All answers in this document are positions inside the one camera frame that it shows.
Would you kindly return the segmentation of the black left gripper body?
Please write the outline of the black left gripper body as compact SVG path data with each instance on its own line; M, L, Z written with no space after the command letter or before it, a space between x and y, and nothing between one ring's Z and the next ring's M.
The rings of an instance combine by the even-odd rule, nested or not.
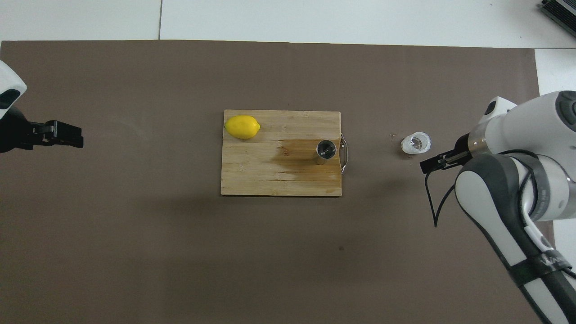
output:
M31 129L31 124L17 107L7 109L0 118L0 153L12 149L33 150L33 145L26 142Z

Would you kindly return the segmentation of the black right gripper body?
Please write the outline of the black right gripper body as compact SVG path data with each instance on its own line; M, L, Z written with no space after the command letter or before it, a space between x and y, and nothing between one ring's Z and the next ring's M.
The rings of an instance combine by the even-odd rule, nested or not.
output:
M468 147L469 136L470 134L466 133L465 135L459 137L459 139L456 141L454 146L454 154L452 156L453 158L471 159L473 157Z

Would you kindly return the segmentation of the small clear textured glass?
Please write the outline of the small clear textured glass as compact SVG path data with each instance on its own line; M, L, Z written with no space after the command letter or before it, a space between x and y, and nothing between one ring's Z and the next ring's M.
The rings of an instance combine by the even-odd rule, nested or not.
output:
M431 148L431 138L424 132L415 132L404 137L400 142L403 153L409 155L419 155L427 153Z

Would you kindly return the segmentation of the steel double jigger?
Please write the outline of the steel double jigger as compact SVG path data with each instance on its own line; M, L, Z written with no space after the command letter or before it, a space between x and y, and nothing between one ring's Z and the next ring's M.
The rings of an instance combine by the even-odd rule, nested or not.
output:
M316 165L326 164L329 160L335 157L337 151L338 149L334 142L322 140L315 147L313 161Z

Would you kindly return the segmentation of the brown paper table mat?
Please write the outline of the brown paper table mat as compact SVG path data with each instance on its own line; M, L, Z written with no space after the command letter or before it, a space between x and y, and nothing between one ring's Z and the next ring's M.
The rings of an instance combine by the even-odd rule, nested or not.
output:
M540 324L419 162L489 101L539 96L535 51L10 41L35 122L85 146L0 155L0 324ZM339 198L222 197L225 109L339 111Z

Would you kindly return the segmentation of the grey metal device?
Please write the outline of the grey metal device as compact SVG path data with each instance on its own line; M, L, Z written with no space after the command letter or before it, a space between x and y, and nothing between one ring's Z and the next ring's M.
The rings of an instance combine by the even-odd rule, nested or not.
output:
M576 0L540 0L539 8L547 17L576 37Z

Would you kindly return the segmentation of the yellow lemon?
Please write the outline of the yellow lemon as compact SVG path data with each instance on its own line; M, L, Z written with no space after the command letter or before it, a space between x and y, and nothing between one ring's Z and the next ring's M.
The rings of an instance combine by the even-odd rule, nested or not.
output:
M224 128L232 137L248 140L257 135L261 129L257 119L250 115L237 115L224 123Z

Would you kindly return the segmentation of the wooden cutting board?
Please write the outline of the wooden cutting board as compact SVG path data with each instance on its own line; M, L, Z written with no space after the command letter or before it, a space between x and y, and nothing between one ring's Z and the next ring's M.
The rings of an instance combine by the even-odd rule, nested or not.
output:
M250 139L223 131L222 195L340 197L342 163L337 152L324 164L314 160L320 141L336 146L342 137L340 112L225 109L224 121L254 117L261 129Z

